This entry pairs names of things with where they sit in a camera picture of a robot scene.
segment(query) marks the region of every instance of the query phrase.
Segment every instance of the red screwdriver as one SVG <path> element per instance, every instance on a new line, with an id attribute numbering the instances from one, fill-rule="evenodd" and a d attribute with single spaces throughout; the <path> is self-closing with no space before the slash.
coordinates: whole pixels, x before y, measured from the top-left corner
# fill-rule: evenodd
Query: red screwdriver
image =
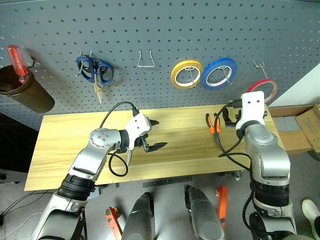
<path id="1" fill-rule="evenodd" d="M 8 45 L 6 46 L 6 50 L 8 51 L 14 71 L 19 76 L 19 82 L 22 84 L 26 83 L 29 77 L 29 69 L 20 47 L 17 45 Z"/>

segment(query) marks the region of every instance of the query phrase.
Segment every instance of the blue scissors handle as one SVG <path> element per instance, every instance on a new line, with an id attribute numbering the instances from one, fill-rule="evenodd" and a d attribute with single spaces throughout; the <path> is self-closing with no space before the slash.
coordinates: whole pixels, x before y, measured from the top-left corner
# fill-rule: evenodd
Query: blue scissors handle
<path id="1" fill-rule="evenodd" d="M 91 76 L 87 75 L 83 69 L 81 71 L 81 75 L 85 79 L 87 79 L 89 82 L 95 83 L 96 71 L 95 71 L 95 66 L 94 66 L 94 62 L 92 61 L 92 59 L 90 57 L 88 57 L 88 56 L 79 56 L 79 57 L 76 58 L 75 61 L 76 61 L 76 64 L 77 64 L 79 70 L 81 69 L 81 65 L 84 62 L 88 63 L 89 67 L 87 67 L 86 72 L 91 73 Z"/>
<path id="2" fill-rule="evenodd" d="M 97 63 L 97 74 L 99 75 L 101 84 L 105 85 L 110 83 L 114 78 L 114 66 L 102 60 L 99 60 Z M 111 71 L 111 77 L 108 80 L 105 80 L 103 75 L 107 71 Z"/>

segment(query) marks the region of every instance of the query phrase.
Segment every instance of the pegboard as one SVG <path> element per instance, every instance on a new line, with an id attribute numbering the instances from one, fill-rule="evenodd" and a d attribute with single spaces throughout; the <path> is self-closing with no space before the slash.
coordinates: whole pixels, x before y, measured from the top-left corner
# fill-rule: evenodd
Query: pegboard
<path id="1" fill-rule="evenodd" d="M 8 44 L 22 46 L 29 63 L 27 52 L 35 57 L 32 71 L 55 99 L 46 114 L 108 111 L 120 101 L 140 109 L 224 104 L 265 78 L 254 61 L 264 62 L 279 86 L 278 97 L 319 63 L 320 4 L 311 2 L 26 1 L 0 4 L 0 19 L 0 65 L 10 65 Z M 139 49 L 145 64 L 152 50 L 155 67 L 137 67 Z M 80 51 L 92 51 L 115 67 L 102 104 L 92 85 L 75 76 Z M 219 90 L 172 85 L 178 62 L 195 59 L 206 67 L 225 57 L 237 62 L 232 85 Z M 0 111 L 36 130 L 43 116 L 4 96 Z"/>

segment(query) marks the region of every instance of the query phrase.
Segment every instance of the cardboard box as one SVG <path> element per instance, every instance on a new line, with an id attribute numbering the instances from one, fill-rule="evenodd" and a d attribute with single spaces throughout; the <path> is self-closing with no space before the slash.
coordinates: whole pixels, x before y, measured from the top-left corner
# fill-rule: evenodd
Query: cardboard box
<path id="1" fill-rule="evenodd" d="M 315 105 L 312 109 L 295 118 L 304 134 L 313 146 L 315 152 L 320 153 L 320 110 Z"/>
<path id="2" fill-rule="evenodd" d="M 313 105 L 270 107 L 269 112 L 274 124 L 277 126 L 275 118 L 297 116 L 312 109 Z M 289 155 L 305 153 L 313 149 L 303 130 L 278 131 L 284 149 Z"/>

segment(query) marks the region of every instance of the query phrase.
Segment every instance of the wooden table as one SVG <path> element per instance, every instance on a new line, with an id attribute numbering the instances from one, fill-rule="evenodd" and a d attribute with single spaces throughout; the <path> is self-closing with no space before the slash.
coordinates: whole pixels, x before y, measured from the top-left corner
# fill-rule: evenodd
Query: wooden table
<path id="1" fill-rule="evenodd" d="M 148 153 L 145 153 L 142 147 L 136 148 L 125 177 L 112 175 L 106 164 L 96 184 L 240 170 L 239 166 L 226 157 L 218 158 L 221 151 L 206 124 L 206 113 L 212 116 L 222 106 L 141 110 L 150 119 L 160 122 L 149 132 L 149 145 L 158 142 L 168 144 L 158 151 Z M 230 118 L 234 119 L 237 112 L 238 109 L 230 109 Z M 89 134 L 99 127 L 105 115 L 105 112 L 91 112 L 44 116 L 24 189 L 31 191 L 58 188 L 78 152 L 87 145 Z M 104 127 L 121 130 L 130 118 L 131 111 L 115 111 Z M 225 128 L 222 116 L 220 119 L 221 142 L 224 148 L 228 149 L 237 141 L 236 130 Z M 264 120 L 267 128 L 279 137 L 269 113 Z M 244 152 L 244 146 L 242 141 L 236 148 L 237 152 Z M 245 156 L 235 158 L 249 166 L 249 160 Z M 117 158 L 112 161 L 112 167 L 117 173 L 123 173 L 125 169 Z"/>

